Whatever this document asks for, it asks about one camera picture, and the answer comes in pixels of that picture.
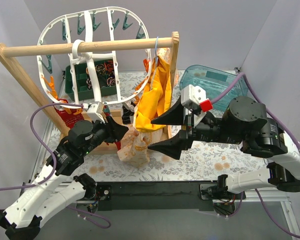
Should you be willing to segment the black white striped sock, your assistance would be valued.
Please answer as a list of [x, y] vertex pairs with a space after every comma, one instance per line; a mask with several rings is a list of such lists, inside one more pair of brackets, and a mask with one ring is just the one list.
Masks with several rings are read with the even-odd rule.
[[121, 119], [124, 125], [130, 125], [133, 123], [135, 106], [136, 104], [133, 101], [122, 103]]

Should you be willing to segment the white clip sock hanger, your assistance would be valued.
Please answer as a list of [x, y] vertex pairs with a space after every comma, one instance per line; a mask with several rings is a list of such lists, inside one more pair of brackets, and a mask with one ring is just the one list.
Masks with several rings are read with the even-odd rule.
[[[49, 30], [51, 30], [55, 24], [61, 24], [61, 33], [62, 39], [66, 41], [68, 44], [71, 45], [70, 52], [68, 53], [68, 58], [70, 62], [70, 73], [71, 73], [71, 80], [72, 80], [72, 90], [74, 93], [74, 102], [76, 104], [79, 103], [79, 85], [77, 84], [77, 74], [75, 72], [75, 66], [86, 63], [88, 73], [92, 74], [90, 77], [92, 83], [92, 90], [93, 90], [93, 99], [95, 102], [102, 101], [102, 94], [101, 94], [101, 86], [98, 83], [97, 72], [95, 68], [94, 61], [101, 61], [101, 60], [113, 60], [113, 67], [114, 67], [114, 83], [116, 89], [117, 99], [104, 102], [104, 105], [113, 105], [113, 104], [121, 104], [127, 101], [130, 101], [137, 97], [145, 88], [147, 82], [149, 81], [152, 67], [150, 66], [147, 70], [146, 80], [141, 83], [139, 89], [135, 90], [133, 94], [129, 97], [125, 97], [121, 95], [120, 89], [120, 80], [119, 80], [119, 71], [118, 71], [118, 61], [117, 61], [117, 53], [115, 50], [107, 50], [106, 53], [93, 53], [92, 50], [87, 50], [84, 52], [79, 52], [79, 47], [82, 47], [83, 44], [91, 44], [93, 42], [93, 33], [97, 30], [100, 26], [99, 23], [96, 23], [96, 16], [100, 13], [107, 14], [107, 27], [110, 36], [110, 42], [115, 42], [114, 32], [118, 24], [120, 23], [120, 19], [113, 20], [113, 14], [115, 12], [121, 12], [124, 14], [123, 20], [123, 27], [124, 29], [128, 29], [132, 25], [127, 23], [127, 19], [129, 17], [133, 18], [138, 24], [138, 31], [136, 35], [137, 40], [148, 40], [149, 34], [147, 28], [145, 27], [143, 21], [133, 12], [129, 11], [128, 9], [119, 7], [119, 6], [107, 6], [102, 8], [90, 9], [70, 14], [65, 14], [59, 16], [52, 20], [41, 32], [41, 35], [38, 39], [37, 45], [39, 47], [43, 47], [45, 43], [45, 36]], [[80, 35], [81, 33], [85, 33], [84, 40], [74, 40], [71, 39], [71, 27], [69, 20], [70, 19], [77, 19], [77, 34]]]

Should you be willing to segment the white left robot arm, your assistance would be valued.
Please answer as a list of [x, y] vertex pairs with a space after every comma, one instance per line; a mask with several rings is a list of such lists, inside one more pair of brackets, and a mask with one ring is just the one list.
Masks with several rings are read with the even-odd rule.
[[77, 200], [93, 199], [97, 184], [86, 173], [74, 176], [62, 191], [53, 192], [84, 163], [86, 155], [102, 143], [119, 142], [128, 130], [111, 116], [105, 122], [76, 122], [23, 194], [11, 206], [0, 209], [0, 226], [6, 236], [10, 240], [33, 240], [58, 212]]

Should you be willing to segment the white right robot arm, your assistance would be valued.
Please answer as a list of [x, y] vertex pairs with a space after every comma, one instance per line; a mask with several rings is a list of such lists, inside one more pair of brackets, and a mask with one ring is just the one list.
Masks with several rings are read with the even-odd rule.
[[222, 117], [215, 117], [202, 105], [186, 113], [178, 100], [153, 123], [181, 127], [172, 138], [148, 146], [176, 160], [195, 141], [240, 145], [242, 153], [268, 159], [268, 164], [258, 170], [220, 175], [213, 185], [201, 189], [207, 198], [230, 199], [247, 190], [268, 187], [288, 193], [300, 192], [300, 151], [283, 126], [267, 116], [263, 103], [238, 96], [230, 101]]

